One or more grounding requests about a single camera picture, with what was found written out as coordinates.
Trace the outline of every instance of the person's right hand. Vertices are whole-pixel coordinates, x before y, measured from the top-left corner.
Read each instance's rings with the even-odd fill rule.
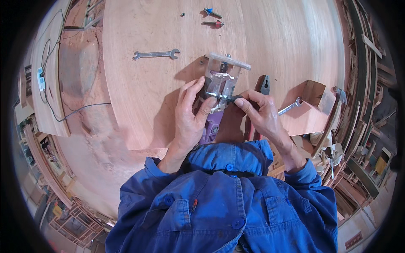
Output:
[[[288,133],[281,124],[273,97],[251,89],[242,92],[241,96],[243,98],[237,98],[235,105],[246,113],[260,134],[275,144],[289,140]],[[260,109],[256,110],[248,100],[256,102]]]

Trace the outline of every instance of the power cord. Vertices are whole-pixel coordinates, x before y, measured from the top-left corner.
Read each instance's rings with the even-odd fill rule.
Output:
[[[48,26],[45,28],[45,31],[46,31],[46,29],[48,29],[48,27],[51,25],[53,19],[56,17],[56,15],[57,15],[59,12],[60,12],[60,14],[62,15],[62,21],[63,21],[62,27],[65,26],[65,21],[66,21],[66,20],[65,20],[65,17],[63,16],[62,9],[59,9],[58,12],[55,13],[55,15],[53,16],[53,18],[51,19],[51,21],[50,21],[50,23],[48,24]],[[43,64],[43,62],[42,62],[42,60],[41,60],[41,67],[42,67],[42,70],[43,70],[42,73],[41,73],[41,77],[43,77],[44,79],[45,79],[45,76],[44,76],[44,75],[45,75],[45,68],[46,68],[46,65],[47,65],[49,56],[50,56],[50,55],[53,53],[53,51],[55,50],[56,45],[57,45],[57,44],[60,44],[60,41],[61,41],[61,40],[67,39],[67,38],[72,38],[72,37],[76,36],[76,35],[79,33],[79,32],[77,32],[75,35],[73,35],[73,36],[71,36],[71,37],[67,37],[67,38],[62,38],[62,39],[61,39],[62,32],[63,32],[63,29],[61,30],[61,32],[60,32],[60,34],[59,34],[59,36],[58,36],[58,41],[54,44],[52,50],[51,50],[51,39],[49,38],[49,39],[46,41],[46,43],[45,43],[44,51],[42,52],[42,59],[43,59],[43,55],[44,55],[44,52],[45,52],[45,48],[47,47],[48,42],[49,42],[49,49],[48,49],[47,57],[46,57],[46,59],[45,59],[45,63]],[[45,82],[44,94],[45,94],[45,101],[44,101],[44,99],[42,98],[41,92],[39,93],[39,96],[41,97],[41,100],[42,100],[42,102],[43,102],[44,104],[48,104],[49,108],[50,108],[51,111],[52,111],[53,117],[55,118],[55,120],[56,120],[57,122],[62,122],[62,121],[64,121],[64,120],[66,120],[69,116],[71,116],[72,114],[74,114],[74,113],[80,111],[80,110],[83,109],[83,108],[86,108],[86,107],[89,107],[89,106],[95,106],[95,105],[111,104],[111,103],[89,104],[89,105],[83,106],[83,107],[81,107],[81,108],[79,108],[79,109],[73,111],[73,112],[70,113],[69,115],[65,116],[63,119],[57,119],[57,117],[56,117],[56,115],[55,115],[55,112],[53,111],[53,109],[52,109],[52,107],[51,107],[51,105],[49,104],[49,101],[48,101],[48,97],[47,97],[47,93],[46,93],[46,82]]]

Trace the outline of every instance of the pliers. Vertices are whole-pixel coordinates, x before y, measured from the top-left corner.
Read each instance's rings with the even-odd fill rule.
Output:
[[[270,94],[270,78],[268,75],[264,75],[263,77],[263,81],[262,84],[260,86],[260,93],[263,95],[269,95]],[[250,118],[247,117],[246,118],[246,129],[245,129],[245,140],[251,140],[252,139],[252,134],[253,134],[253,129],[254,126],[252,124],[252,122],[250,121]],[[253,140],[261,140],[262,139],[262,135],[259,134],[258,131],[256,131],[256,129],[254,130],[254,135],[253,135]]]

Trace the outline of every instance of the hammer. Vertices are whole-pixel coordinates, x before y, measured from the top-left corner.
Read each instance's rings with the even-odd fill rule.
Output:
[[[319,140],[318,144],[316,145],[316,148],[313,150],[311,157],[315,158],[315,156],[319,153],[321,150],[326,137],[328,136],[330,130],[332,129],[332,123],[336,120],[336,117],[338,115],[338,112],[340,111],[340,107],[342,106],[342,103],[347,104],[347,98],[346,98],[346,93],[342,90],[339,89],[338,87],[333,87],[333,91],[336,92],[336,100],[335,104],[332,107],[332,112],[330,113],[330,118],[328,123],[326,124],[325,131]]]

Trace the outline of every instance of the open-end wrench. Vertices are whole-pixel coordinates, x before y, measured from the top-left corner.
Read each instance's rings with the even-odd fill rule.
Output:
[[[145,58],[145,57],[164,57],[164,56],[169,56],[172,59],[177,59],[178,57],[175,56],[175,53],[180,53],[180,50],[175,48],[172,51],[152,52],[152,53],[140,53],[140,52],[136,51],[134,53],[134,56],[132,57],[132,59],[138,60],[139,58]]]
[[[287,106],[286,108],[284,108],[283,110],[279,111],[279,116],[283,115],[284,113],[288,112],[291,108],[293,107],[300,107],[303,104],[301,97],[297,97],[297,100],[292,103],[291,105]]]

